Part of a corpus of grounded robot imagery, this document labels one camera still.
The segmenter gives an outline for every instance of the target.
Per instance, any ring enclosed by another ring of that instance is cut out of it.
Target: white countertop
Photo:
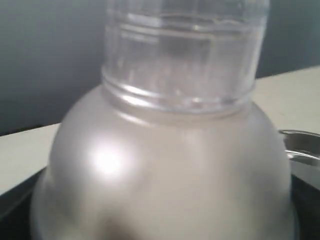
[[[320,133],[320,67],[260,79],[253,98],[278,129]],[[0,195],[46,166],[58,127],[0,137]]]

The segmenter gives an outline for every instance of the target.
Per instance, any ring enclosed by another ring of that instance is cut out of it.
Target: bottle neck
[[[137,107],[215,113],[250,99],[266,17],[107,11],[103,85]]]

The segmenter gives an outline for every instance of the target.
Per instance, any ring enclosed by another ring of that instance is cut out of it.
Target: clear plastic bottle
[[[293,240],[285,147],[250,93],[267,0],[107,0],[102,85],[67,114],[35,240]]]

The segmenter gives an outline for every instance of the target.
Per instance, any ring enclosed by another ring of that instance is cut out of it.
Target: gray wall
[[[257,76],[320,64],[320,0],[271,0]],[[100,81],[105,0],[0,1],[0,135],[61,121]]]

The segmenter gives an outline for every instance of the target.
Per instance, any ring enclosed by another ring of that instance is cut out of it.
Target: black base
[[[31,195],[40,173],[0,196],[0,240],[31,240]],[[320,191],[295,176],[292,186],[300,240],[320,240]]]

